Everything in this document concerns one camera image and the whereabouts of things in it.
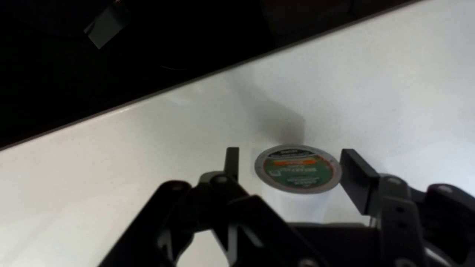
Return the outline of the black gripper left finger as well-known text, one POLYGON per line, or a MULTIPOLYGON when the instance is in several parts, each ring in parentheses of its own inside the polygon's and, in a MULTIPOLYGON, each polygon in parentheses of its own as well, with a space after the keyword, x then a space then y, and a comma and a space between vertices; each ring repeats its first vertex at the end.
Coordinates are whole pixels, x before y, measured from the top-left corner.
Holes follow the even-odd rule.
POLYGON ((239 184, 236 146, 195 185, 158 185, 98 267, 178 267, 201 231, 213 234, 228 267, 317 267, 310 244, 239 184))

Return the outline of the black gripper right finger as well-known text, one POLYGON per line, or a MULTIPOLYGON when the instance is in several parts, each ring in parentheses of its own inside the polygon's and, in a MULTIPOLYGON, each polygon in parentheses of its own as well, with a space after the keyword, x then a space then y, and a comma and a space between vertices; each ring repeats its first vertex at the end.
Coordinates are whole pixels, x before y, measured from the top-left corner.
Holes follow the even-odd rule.
POLYGON ((356 149, 339 154, 345 194, 375 221, 383 267, 475 267, 475 197, 449 184, 424 191, 402 178, 378 173, 356 149))

